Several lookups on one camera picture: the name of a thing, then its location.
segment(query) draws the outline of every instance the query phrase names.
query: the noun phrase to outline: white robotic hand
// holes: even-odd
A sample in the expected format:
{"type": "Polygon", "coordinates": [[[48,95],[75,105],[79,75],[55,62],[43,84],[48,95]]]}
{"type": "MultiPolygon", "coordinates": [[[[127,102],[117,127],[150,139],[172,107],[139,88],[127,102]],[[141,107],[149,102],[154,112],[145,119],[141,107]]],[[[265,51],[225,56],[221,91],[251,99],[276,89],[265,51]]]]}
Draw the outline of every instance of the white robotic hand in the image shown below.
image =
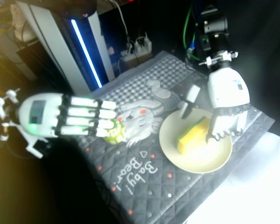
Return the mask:
{"type": "Polygon", "coordinates": [[[27,98],[18,110],[22,128],[43,138],[63,135],[106,137],[114,127],[116,104],[110,101],[42,93],[27,98]]]}
{"type": "Polygon", "coordinates": [[[207,140],[241,135],[250,103],[249,91],[241,75],[229,67],[218,69],[210,73],[208,90],[214,113],[207,140]]]}

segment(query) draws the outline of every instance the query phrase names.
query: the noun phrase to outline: bear nose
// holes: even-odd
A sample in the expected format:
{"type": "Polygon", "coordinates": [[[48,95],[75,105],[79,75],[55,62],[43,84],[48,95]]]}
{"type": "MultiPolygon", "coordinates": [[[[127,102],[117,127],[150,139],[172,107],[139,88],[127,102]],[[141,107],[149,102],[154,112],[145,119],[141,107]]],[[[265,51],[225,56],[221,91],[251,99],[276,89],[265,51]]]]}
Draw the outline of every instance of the bear nose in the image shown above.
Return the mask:
{"type": "Polygon", "coordinates": [[[132,116],[132,115],[130,115],[130,116],[128,116],[126,119],[127,120],[131,120],[131,119],[133,119],[134,117],[132,116]]]}

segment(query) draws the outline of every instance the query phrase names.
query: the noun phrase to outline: cartoon bear print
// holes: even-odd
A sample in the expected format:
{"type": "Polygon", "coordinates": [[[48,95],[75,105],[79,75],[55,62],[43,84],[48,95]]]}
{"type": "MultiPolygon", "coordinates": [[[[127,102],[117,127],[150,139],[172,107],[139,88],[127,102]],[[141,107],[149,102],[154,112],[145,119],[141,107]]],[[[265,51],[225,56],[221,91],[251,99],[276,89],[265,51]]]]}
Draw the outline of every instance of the cartoon bear print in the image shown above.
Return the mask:
{"type": "Polygon", "coordinates": [[[149,80],[146,85],[151,87],[152,100],[140,99],[119,108],[122,113],[117,119],[125,126],[127,147],[146,139],[152,133],[157,134],[163,122],[157,116],[175,109],[180,102],[175,93],[161,88],[160,81],[149,80]]]}

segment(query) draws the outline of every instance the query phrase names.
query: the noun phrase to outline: round cream plate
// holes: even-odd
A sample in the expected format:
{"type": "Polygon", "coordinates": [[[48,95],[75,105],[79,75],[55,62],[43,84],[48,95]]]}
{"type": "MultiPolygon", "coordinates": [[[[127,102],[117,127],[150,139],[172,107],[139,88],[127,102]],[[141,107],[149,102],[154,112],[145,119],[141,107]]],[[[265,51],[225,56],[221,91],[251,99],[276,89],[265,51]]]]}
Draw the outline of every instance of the round cream plate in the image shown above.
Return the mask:
{"type": "Polygon", "coordinates": [[[232,139],[226,136],[220,141],[210,139],[206,144],[205,138],[190,149],[186,154],[177,151],[177,139],[203,116],[211,118],[211,113],[193,108],[192,113],[185,119],[180,118],[180,111],[170,114],[160,129],[160,144],[166,157],[180,169],[191,173],[205,174],[221,168],[230,158],[232,139]]]}

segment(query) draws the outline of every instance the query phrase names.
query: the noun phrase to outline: white cloth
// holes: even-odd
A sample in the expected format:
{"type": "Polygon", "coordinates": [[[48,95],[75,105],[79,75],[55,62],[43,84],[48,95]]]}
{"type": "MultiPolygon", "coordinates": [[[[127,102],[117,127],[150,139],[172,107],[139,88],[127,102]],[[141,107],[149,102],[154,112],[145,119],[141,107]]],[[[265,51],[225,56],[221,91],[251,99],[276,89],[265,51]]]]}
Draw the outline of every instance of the white cloth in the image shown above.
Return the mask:
{"type": "Polygon", "coordinates": [[[280,224],[280,137],[266,133],[187,224],[280,224]]]}

